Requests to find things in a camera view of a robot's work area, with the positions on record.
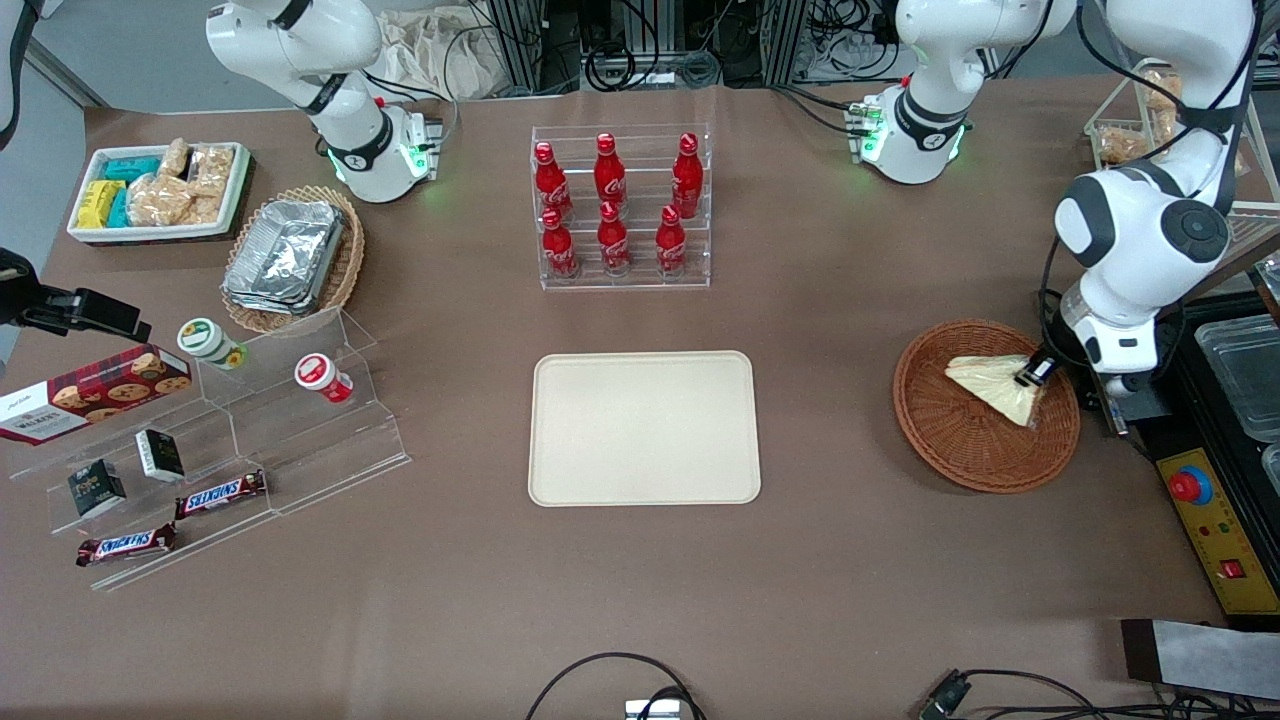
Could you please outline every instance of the aluminum foil container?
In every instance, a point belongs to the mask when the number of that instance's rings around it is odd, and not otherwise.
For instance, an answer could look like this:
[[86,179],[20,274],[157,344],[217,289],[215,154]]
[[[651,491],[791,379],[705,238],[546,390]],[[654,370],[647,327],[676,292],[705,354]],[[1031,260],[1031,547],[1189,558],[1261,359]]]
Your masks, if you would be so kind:
[[243,307],[303,315],[316,309],[344,218],[328,202],[276,200],[259,213],[223,292]]

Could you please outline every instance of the yellow snack package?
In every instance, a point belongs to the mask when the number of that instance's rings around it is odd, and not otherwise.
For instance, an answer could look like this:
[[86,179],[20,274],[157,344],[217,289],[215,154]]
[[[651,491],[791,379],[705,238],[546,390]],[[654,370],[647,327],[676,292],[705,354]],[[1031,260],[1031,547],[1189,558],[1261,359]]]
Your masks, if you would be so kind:
[[124,190],[124,181],[93,181],[84,191],[84,201],[81,202],[76,215],[76,224],[82,228],[105,228],[106,219],[111,215],[111,202],[115,193]]

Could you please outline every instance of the red bottle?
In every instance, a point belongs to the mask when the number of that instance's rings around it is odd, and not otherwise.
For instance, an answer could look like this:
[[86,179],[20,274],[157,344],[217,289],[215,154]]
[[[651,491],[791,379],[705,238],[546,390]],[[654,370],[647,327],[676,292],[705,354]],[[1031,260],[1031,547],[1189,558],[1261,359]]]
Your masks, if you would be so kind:
[[534,174],[534,183],[538,186],[538,196],[543,201],[543,209],[554,208],[561,213],[561,222],[567,223],[573,219],[573,200],[568,196],[568,178],[564,170],[556,163],[556,152],[550,142],[539,142],[534,146],[534,159],[538,160],[538,172]]
[[595,137],[595,192],[600,202],[613,202],[618,206],[618,217],[627,217],[627,169],[618,160],[617,142],[613,136],[602,132]]
[[600,241],[600,259],[604,272],[611,277],[622,277],[631,269],[631,251],[627,250],[627,228],[618,219],[616,202],[600,202],[600,229],[595,232]]
[[672,168],[671,200],[684,219],[698,214],[698,200],[703,195],[703,161],[698,158],[698,136],[686,132],[680,136],[680,156]]
[[658,272],[664,278],[685,274],[685,228],[680,225],[680,210],[675,205],[662,209],[658,225]]
[[557,278],[577,277],[581,269],[573,255],[573,236],[561,227],[561,214],[556,208],[543,210],[543,255],[547,255],[547,265]]

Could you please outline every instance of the control panel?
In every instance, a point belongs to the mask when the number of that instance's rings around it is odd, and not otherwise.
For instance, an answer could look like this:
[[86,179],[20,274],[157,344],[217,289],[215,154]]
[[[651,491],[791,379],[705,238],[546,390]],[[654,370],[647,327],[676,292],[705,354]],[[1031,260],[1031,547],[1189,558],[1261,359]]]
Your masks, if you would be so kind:
[[1280,598],[1204,451],[1166,457],[1156,466],[1222,610],[1229,615],[1280,615]]

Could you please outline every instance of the wicker basket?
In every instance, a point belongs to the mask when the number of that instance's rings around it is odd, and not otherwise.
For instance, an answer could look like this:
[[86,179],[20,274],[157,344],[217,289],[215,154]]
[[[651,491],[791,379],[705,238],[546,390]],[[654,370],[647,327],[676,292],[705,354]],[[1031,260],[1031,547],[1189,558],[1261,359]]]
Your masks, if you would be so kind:
[[[316,311],[346,305],[347,300],[351,299],[351,292],[356,288],[360,264],[365,260],[365,228],[360,224],[360,218],[356,215],[356,209],[352,208],[351,201],[343,197],[342,193],[328,187],[314,186],[285,190],[269,202],[275,200],[298,200],[301,202],[325,201],[342,209],[346,215],[346,224],[342,228],[342,237],[338,241],[340,245],[338,246],[338,252],[334,255],[333,266],[329,268],[329,277],[325,281],[324,292],[320,293],[320,305],[316,307]],[[257,210],[253,210],[253,214],[250,215],[248,220],[241,228],[239,237],[236,238],[236,245],[232,247],[232,256],[227,260],[228,269],[236,261],[236,255],[244,243],[248,228],[252,227],[253,220],[257,219],[265,206],[266,204],[262,204]],[[227,311],[230,313],[237,325],[260,333],[283,328],[305,316],[241,307],[232,302],[227,297],[227,293],[223,293],[223,305],[227,306]]]
[[1029,491],[1062,471],[1080,437],[1080,410],[1061,373],[1041,391],[1034,428],[1010,421],[945,374],[961,355],[1034,351],[1018,331],[986,320],[936,325],[906,347],[893,374],[893,410],[925,462],[961,486],[998,493]]

